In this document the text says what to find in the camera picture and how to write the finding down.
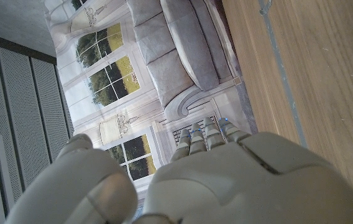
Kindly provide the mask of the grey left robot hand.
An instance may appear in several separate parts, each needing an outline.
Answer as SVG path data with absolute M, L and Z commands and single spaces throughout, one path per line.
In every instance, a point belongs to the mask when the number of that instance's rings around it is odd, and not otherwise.
M 353 223 L 353 188 L 322 157 L 228 119 L 183 131 L 154 173 L 142 215 L 117 160 L 73 136 L 28 186 L 7 223 Z

